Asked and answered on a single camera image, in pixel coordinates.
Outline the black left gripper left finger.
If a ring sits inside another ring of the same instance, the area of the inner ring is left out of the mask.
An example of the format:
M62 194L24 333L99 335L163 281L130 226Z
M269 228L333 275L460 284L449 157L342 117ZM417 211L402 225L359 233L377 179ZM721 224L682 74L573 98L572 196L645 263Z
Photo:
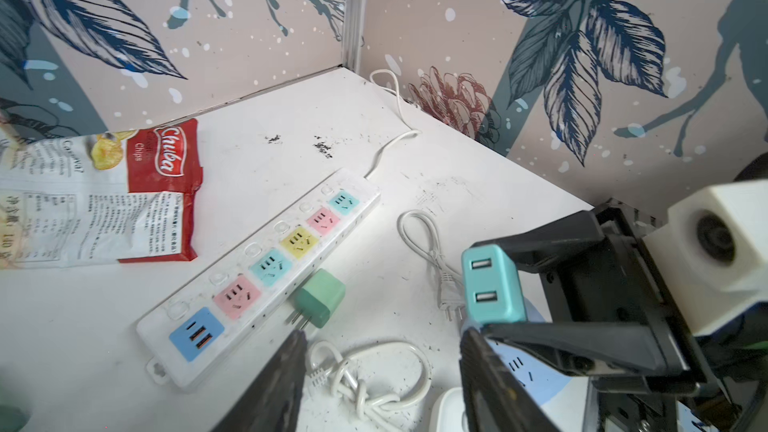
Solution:
M213 431L295 431L307 372L307 351L306 334L291 332Z

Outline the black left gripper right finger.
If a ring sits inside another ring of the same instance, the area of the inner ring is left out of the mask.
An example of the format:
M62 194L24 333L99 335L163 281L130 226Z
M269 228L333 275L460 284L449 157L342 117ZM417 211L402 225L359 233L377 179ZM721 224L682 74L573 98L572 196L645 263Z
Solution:
M477 329L462 334L460 353L468 431L558 431Z

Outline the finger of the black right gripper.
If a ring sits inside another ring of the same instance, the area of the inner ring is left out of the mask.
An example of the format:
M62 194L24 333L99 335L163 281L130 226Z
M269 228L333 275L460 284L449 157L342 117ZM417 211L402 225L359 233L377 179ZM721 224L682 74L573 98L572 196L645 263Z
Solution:
M481 327L571 376L686 380L690 362L668 329L639 322L515 322Z
M524 233L475 242L472 247L496 245L518 269L545 273L604 238L594 213L579 211Z

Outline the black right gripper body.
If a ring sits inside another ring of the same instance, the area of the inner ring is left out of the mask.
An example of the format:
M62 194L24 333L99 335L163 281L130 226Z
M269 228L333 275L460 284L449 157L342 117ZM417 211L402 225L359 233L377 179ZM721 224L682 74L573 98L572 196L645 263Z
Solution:
M605 238L542 273L552 322L639 322L668 329L690 362L686 380L610 379L590 376L610 393L705 397L718 380L663 285L650 253L617 206L591 211Z

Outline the white multicolour power strip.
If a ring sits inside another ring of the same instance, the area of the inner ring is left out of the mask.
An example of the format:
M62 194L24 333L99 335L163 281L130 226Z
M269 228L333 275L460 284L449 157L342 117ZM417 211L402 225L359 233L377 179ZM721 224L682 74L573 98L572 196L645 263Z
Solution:
M159 385L191 390L258 330L379 205L368 179L340 169L142 317Z

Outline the light green plug adapter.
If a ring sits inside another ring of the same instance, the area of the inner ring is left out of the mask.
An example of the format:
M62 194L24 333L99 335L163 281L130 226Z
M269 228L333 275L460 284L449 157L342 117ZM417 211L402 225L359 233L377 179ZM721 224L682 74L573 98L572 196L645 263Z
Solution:
M286 319L298 330L308 325L324 328L346 296L346 285L336 276L319 269L294 293L294 311Z

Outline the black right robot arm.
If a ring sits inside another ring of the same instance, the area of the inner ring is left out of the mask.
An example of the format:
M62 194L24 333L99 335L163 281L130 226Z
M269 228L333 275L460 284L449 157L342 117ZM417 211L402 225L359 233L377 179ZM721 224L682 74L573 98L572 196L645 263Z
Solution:
M767 427L767 159L641 234L605 203L462 255L473 431L551 431L503 344L587 380L583 429Z

